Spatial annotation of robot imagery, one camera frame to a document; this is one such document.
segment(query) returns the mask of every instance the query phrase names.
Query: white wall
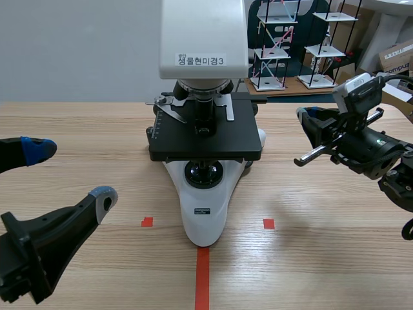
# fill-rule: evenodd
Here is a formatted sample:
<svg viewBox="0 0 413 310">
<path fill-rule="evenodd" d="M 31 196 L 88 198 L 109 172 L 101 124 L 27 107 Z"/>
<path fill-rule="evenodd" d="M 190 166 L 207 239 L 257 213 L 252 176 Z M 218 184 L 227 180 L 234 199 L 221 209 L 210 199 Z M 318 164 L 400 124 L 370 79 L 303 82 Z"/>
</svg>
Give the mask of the white wall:
<svg viewBox="0 0 413 310">
<path fill-rule="evenodd" d="M 342 1 L 335 1 L 333 0 L 334 3 L 334 10 L 337 10 L 337 8 L 339 7 L 339 4 L 342 3 Z M 346 3 L 349 5 L 359 5 L 359 0 L 346 0 Z M 399 38 L 398 38 L 398 43 L 403 43 L 405 41 L 411 40 L 413 39 L 413 17 L 409 17 L 406 20 L 405 25 L 403 26 Z"/>
<path fill-rule="evenodd" d="M 152 101 L 172 91 L 158 78 L 160 4 L 0 0 L 0 101 Z"/>
</svg>

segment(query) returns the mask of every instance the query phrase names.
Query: cardboard box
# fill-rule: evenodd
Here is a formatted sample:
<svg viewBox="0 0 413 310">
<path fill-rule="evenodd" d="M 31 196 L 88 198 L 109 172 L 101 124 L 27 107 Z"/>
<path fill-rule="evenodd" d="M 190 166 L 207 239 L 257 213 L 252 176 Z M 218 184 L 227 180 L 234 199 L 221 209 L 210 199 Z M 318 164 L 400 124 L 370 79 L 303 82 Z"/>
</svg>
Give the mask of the cardboard box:
<svg viewBox="0 0 413 310">
<path fill-rule="evenodd" d="M 391 74 L 407 71 L 411 56 L 413 56 L 413 40 L 379 53 L 381 68 Z"/>
<path fill-rule="evenodd" d="M 357 7 L 354 5 L 344 4 L 343 6 L 343 13 L 346 13 L 350 16 L 355 16 L 357 13 Z M 365 35 L 368 26 L 373 18 L 374 11 L 369 10 L 367 8 L 360 8 L 358 13 L 358 21 L 354 25 L 353 33 L 350 38 L 350 42 L 347 47 L 347 52 L 355 51 L 357 48 L 360 47 L 361 40 L 363 40 L 363 36 Z M 333 46 L 344 52 L 347 40 L 351 32 L 351 28 L 353 26 L 352 21 L 342 21 L 340 23 L 330 23 L 330 33 L 331 36 L 334 33 L 334 29 L 337 25 L 336 33 L 333 37 Z"/>
</svg>

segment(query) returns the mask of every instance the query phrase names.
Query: microscope stage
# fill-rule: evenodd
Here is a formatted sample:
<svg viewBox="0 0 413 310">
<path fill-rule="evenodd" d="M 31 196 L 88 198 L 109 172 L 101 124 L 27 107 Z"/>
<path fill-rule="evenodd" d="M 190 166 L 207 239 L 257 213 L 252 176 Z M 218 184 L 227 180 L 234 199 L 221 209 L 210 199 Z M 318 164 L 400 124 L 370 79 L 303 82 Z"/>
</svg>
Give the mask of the microscope stage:
<svg viewBox="0 0 413 310">
<path fill-rule="evenodd" d="M 216 108 L 217 132 L 202 137 L 195 131 L 195 101 L 183 107 L 172 106 L 187 123 L 181 123 L 159 110 L 149 153 L 152 161 L 247 160 L 261 158 L 262 145 L 250 100 L 233 100 L 235 121 L 227 121 L 225 107 Z"/>
</svg>

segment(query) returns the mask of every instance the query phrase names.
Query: red tape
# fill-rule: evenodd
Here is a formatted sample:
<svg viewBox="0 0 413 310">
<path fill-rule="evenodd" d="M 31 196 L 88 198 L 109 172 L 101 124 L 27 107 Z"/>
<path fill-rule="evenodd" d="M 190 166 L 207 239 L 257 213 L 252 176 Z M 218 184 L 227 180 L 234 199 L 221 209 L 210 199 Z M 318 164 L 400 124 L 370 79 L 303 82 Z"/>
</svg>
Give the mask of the red tape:
<svg viewBox="0 0 413 310">
<path fill-rule="evenodd" d="M 209 248 L 198 248 L 196 259 L 195 310 L 209 310 Z"/>
<path fill-rule="evenodd" d="M 147 218 L 141 222 L 141 227 L 152 227 L 154 226 L 154 218 Z"/>
<path fill-rule="evenodd" d="M 274 220 L 271 218 L 265 218 L 264 219 L 264 229 L 275 229 L 276 224 L 274 223 Z"/>
</svg>

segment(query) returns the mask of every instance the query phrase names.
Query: wooden table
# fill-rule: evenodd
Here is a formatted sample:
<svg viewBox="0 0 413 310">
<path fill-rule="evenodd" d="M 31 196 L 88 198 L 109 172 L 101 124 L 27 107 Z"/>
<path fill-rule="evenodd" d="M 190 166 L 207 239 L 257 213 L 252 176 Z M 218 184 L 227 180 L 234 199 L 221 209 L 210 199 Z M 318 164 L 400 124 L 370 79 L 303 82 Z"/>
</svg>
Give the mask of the wooden table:
<svg viewBox="0 0 413 310">
<path fill-rule="evenodd" d="M 412 215 L 375 181 L 328 156 L 296 167 L 293 158 L 310 150 L 298 106 L 260 107 L 267 144 L 239 182 L 224 233 L 210 249 L 211 310 L 412 309 L 413 243 L 400 235 Z M 412 141 L 412 125 L 385 108 L 372 127 Z M 119 193 L 54 295 L 37 307 L 25 296 L 2 310 L 194 309 L 197 249 L 169 175 L 149 160 L 145 129 L 153 121 L 152 108 L 137 103 L 0 106 L 1 138 L 50 138 L 59 147 L 45 163 L 1 175 L 1 214 L 31 219 L 77 203 L 98 185 Z M 140 228 L 145 216 L 154 217 L 153 228 Z M 276 229 L 264 229 L 264 218 L 275 219 Z"/>
</svg>

